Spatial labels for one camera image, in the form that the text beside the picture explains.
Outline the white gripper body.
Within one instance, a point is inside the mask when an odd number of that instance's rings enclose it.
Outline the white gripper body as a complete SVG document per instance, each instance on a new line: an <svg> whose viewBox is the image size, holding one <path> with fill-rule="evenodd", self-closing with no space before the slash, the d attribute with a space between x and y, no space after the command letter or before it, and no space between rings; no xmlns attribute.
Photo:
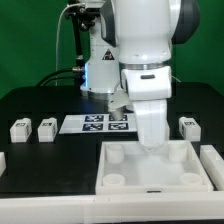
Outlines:
<svg viewBox="0 0 224 224"><path fill-rule="evenodd" d="M132 103L138 140L146 149L162 146L166 141L167 99L171 97L171 68L121 71Z"/></svg>

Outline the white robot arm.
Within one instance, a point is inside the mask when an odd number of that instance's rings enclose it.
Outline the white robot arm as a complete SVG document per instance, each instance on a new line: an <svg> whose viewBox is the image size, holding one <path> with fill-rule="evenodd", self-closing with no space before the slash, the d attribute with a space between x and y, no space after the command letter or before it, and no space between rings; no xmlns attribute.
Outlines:
<svg viewBox="0 0 224 224"><path fill-rule="evenodd" d="M119 120L134 110L139 143L151 149L168 138L172 46L200 23L197 0L79 0L90 29L90 59L81 93L110 99Z"/></svg>

